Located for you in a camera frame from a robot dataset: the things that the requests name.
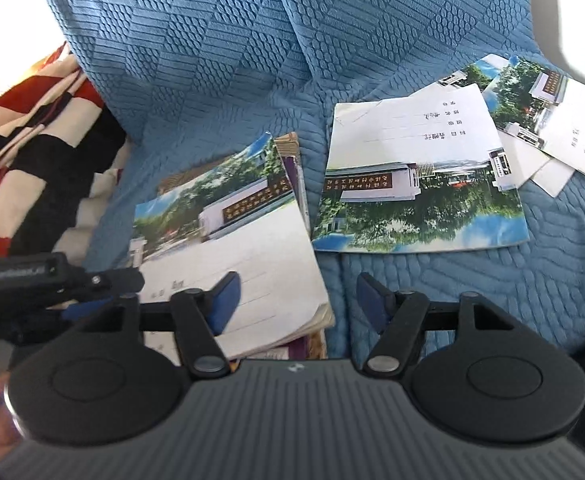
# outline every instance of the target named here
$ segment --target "logo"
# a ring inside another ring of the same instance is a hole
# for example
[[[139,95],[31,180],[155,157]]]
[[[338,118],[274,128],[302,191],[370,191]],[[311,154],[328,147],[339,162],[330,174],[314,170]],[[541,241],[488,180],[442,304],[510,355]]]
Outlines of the logo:
[[[47,274],[45,265],[0,268],[0,280],[9,280],[11,278],[32,278],[33,276],[42,276],[44,274]]]
[[[305,368],[306,367],[304,365],[302,365],[301,363],[295,363],[295,364],[290,365],[288,367],[288,370],[290,370],[292,373],[296,374],[297,372],[301,372]]]

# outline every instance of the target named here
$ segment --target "black handle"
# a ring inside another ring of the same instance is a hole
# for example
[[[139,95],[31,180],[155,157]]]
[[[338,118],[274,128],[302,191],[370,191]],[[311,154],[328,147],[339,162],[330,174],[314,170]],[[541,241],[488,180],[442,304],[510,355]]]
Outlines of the black handle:
[[[415,353],[423,345],[423,326],[429,307],[430,301],[425,294],[412,292],[406,295],[397,314],[368,355],[363,367],[366,374],[391,378],[399,376],[406,366],[412,364]],[[375,362],[379,358],[387,360],[389,366],[377,367]]]
[[[205,300],[202,291],[197,294],[184,290],[170,298],[179,357],[193,377],[222,377],[230,373],[230,365],[210,331],[198,300]]]

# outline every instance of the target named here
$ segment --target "stack of books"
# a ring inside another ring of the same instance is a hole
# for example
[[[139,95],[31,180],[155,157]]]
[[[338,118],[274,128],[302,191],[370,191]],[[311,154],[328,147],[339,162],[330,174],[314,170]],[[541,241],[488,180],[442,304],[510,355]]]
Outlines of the stack of books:
[[[309,239],[297,134],[266,133],[240,153],[176,174],[135,211],[129,264],[144,303],[185,288],[211,288],[239,273],[241,298],[217,336],[231,360],[327,358],[334,325]],[[147,346],[178,364],[172,333],[145,333]]]

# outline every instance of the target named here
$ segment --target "red and white striped fabric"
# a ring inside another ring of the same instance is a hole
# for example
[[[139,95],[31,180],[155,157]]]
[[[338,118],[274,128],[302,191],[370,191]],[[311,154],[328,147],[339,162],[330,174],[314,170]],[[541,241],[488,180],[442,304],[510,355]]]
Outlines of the red and white striped fabric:
[[[78,264],[130,145],[73,54],[0,97],[0,257],[62,251]]]

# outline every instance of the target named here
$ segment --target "white building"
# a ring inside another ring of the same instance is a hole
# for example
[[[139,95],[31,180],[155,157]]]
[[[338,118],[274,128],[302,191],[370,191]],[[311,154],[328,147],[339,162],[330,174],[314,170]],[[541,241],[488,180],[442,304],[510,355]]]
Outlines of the white building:
[[[217,202],[213,202],[210,205],[204,207],[204,210],[199,213],[199,227],[202,232],[202,236],[209,236],[215,231],[221,229],[224,224],[223,210],[231,205],[249,197],[250,195],[257,193],[268,187],[268,181],[266,177],[259,179],[252,184],[242,187],[223,198],[220,198]]]
[[[513,174],[510,170],[510,164],[503,148],[489,153],[490,166],[492,166],[495,180],[492,185],[500,191],[507,191],[516,187]]]
[[[131,266],[139,267],[143,261],[143,247],[148,241],[146,238],[133,238],[128,246],[128,260]]]
[[[446,77],[442,77],[437,82],[440,85],[448,86],[448,85],[454,85],[455,83],[458,83],[460,81],[463,81],[467,77],[468,77],[468,75],[465,72],[462,72],[461,70],[458,70],[457,72],[453,72],[452,74],[447,75]]]
[[[421,193],[417,165],[410,164],[397,170],[392,170],[392,187],[384,189],[357,189],[343,190],[341,202],[393,202],[397,200],[415,200]]]
[[[474,182],[474,172],[464,171],[461,173],[453,173],[448,177],[448,186],[460,186]]]
[[[329,233],[338,233],[346,229],[348,226],[348,220],[341,216],[335,216],[324,224],[324,228]]]
[[[566,77],[557,72],[540,72],[530,95],[546,103],[557,105],[564,99],[567,84]]]
[[[524,142],[532,144],[535,148],[539,148],[541,145],[541,139],[539,138],[539,136],[536,133],[532,132],[531,130],[528,130],[523,126],[520,126],[519,123],[506,123],[506,128],[504,131],[508,135],[511,135],[513,137],[519,137]]]

